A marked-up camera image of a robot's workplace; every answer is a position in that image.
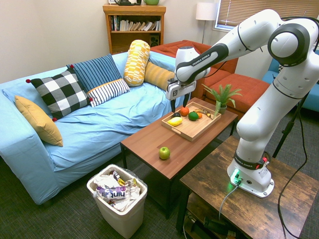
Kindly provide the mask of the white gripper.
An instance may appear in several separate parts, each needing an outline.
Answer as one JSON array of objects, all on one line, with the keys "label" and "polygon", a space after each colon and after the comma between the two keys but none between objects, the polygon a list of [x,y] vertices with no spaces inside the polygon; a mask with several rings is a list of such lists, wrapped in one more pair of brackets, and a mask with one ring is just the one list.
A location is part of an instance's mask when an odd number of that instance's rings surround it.
[{"label": "white gripper", "polygon": [[180,85],[179,81],[168,84],[166,89],[166,98],[170,100],[171,111],[173,113],[175,112],[175,99],[184,95],[183,107],[185,108],[188,103],[190,93],[193,92],[195,88],[195,81],[185,86]]}]

